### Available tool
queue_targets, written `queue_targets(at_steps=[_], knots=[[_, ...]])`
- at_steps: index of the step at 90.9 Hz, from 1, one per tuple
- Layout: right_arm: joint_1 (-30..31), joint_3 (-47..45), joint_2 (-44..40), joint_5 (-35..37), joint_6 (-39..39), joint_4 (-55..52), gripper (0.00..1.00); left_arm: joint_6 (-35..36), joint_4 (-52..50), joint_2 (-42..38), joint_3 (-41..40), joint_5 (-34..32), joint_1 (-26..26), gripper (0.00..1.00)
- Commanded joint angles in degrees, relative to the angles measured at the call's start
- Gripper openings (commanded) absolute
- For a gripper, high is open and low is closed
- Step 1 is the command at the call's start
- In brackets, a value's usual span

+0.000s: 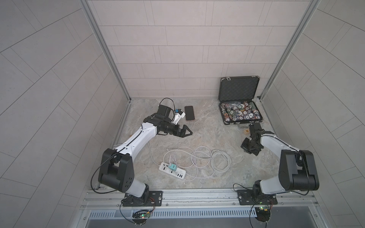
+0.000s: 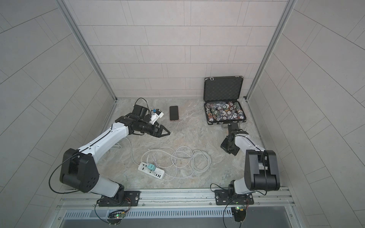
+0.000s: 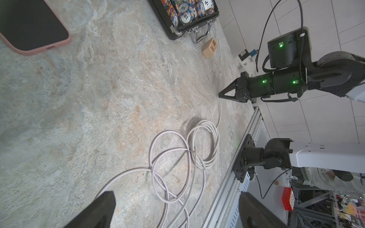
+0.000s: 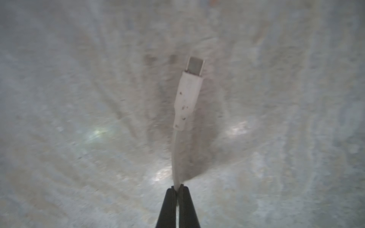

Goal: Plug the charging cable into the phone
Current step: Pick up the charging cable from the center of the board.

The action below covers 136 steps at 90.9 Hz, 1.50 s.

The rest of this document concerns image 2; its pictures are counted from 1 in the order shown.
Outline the black smartphone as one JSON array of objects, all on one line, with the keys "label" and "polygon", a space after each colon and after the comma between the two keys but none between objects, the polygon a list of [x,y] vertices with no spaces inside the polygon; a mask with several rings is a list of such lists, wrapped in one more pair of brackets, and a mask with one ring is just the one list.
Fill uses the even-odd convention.
[{"label": "black smartphone", "polygon": [[170,121],[177,121],[179,120],[179,109],[178,106],[170,106],[169,107],[169,117]]}]

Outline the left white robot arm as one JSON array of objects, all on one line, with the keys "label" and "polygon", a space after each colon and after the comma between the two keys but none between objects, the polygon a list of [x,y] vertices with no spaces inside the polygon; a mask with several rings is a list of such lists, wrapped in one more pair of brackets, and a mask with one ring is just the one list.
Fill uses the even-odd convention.
[{"label": "left white robot arm", "polygon": [[116,119],[105,132],[78,149],[68,149],[60,169],[60,182],[76,192],[94,193],[120,205],[125,200],[122,184],[100,176],[97,163],[117,142],[128,135],[148,134],[156,138],[170,135],[170,131],[157,120],[163,117],[159,109],[149,110],[135,104],[131,113]]}]

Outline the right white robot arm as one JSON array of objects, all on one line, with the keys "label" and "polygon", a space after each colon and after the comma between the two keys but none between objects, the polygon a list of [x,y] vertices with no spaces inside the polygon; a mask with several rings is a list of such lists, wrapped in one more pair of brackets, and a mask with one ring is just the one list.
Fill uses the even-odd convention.
[{"label": "right white robot arm", "polygon": [[237,123],[228,124],[228,135],[221,148],[234,156],[239,151],[245,152],[244,177],[231,181],[228,187],[229,195],[246,195],[252,192],[266,195],[267,192],[280,189],[276,153],[254,143]]}]

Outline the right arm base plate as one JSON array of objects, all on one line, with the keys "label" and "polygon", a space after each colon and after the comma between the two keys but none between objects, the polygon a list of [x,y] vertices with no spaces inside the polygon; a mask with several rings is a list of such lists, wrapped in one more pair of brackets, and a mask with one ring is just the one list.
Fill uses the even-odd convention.
[{"label": "right arm base plate", "polygon": [[230,194],[228,190],[216,189],[215,193],[215,201],[216,205],[253,205],[254,199],[252,194],[238,195],[238,194]]}]

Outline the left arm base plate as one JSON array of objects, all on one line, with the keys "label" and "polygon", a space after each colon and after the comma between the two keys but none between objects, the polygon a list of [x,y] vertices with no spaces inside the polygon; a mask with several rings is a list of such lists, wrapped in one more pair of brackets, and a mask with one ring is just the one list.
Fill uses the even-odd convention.
[{"label": "left arm base plate", "polygon": [[102,196],[98,205],[100,207],[135,207],[138,205],[141,191],[121,191],[115,197]]}]

